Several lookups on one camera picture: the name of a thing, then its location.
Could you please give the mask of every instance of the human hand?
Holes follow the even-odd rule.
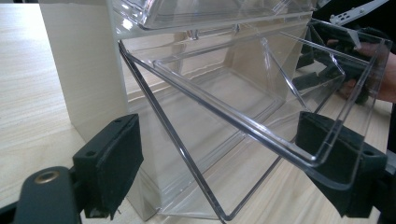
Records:
[[[365,56],[372,56],[377,44],[361,43],[361,48],[356,51]],[[356,80],[351,79],[339,90],[342,95],[348,97],[356,85]],[[377,95],[378,100],[396,103],[396,55],[390,53],[385,66],[384,77]]]

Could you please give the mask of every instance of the wooden table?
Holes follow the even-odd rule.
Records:
[[[0,207],[18,200],[30,174],[62,165],[84,141],[70,123],[38,5],[0,5]],[[391,105],[377,102],[367,142],[385,149]],[[282,161],[232,223],[376,223],[340,218],[308,177]],[[108,223],[109,219],[83,219]],[[111,223],[143,223],[125,200]],[[155,216],[147,223],[219,223]]]

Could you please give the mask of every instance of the acrylic box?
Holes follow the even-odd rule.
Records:
[[[327,44],[334,39],[336,45]],[[360,42],[377,44],[371,57],[354,50]],[[144,77],[164,81],[151,86],[152,98],[184,144],[175,147],[166,127],[152,128],[162,125],[145,98],[130,100],[143,123],[139,202],[146,209],[231,220],[280,157],[326,186],[342,189],[353,183],[359,147],[343,179],[317,168],[354,119],[350,111],[366,118],[351,121],[361,123],[352,131],[361,136],[358,145],[363,144],[389,53],[387,40],[322,21],[295,20],[240,24],[237,32],[149,49],[136,45],[136,39],[122,43],[129,59],[144,67]],[[352,78],[357,85],[346,98],[340,90]],[[314,151],[298,147],[294,141],[301,112],[321,111],[334,120],[319,140],[321,146]],[[182,160],[179,153],[191,157]]]

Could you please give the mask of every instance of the screw hole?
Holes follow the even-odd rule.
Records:
[[[89,151],[89,152],[87,152],[85,155],[88,156],[88,157],[91,157],[91,156],[94,156],[95,154],[96,154],[96,152],[94,152],[94,151]]]
[[[58,171],[48,171],[36,177],[35,182],[37,184],[45,184],[56,179],[58,176],[59,176]]]

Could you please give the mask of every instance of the clear plastic tray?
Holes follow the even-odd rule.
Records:
[[[309,12],[312,0],[113,0],[123,18],[143,29],[201,27],[246,19],[272,20],[286,14]]]
[[[276,166],[278,155],[331,188],[353,184],[390,42],[322,21],[306,23],[253,22],[241,24],[237,33],[155,48],[123,41],[131,61],[167,83],[152,89],[149,100],[159,102],[171,132],[166,122],[165,129],[142,130],[145,161],[139,178],[150,190],[140,201],[166,215],[230,220]],[[354,50],[361,42],[375,44],[371,56]],[[340,90],[351,78],[357,84],[345,97]],[[161,127],[154,117],[158,109],[141,101],[131,100],[132,110],[143,115],[141,126]],[[326,136],[307,136],[321,138],[315,150],[295,144],[302,112],[334,120]],[[361,137],[339,178],[318,167],[326,164],[343,128]],[[184,144],[175,148],[172,137]]]

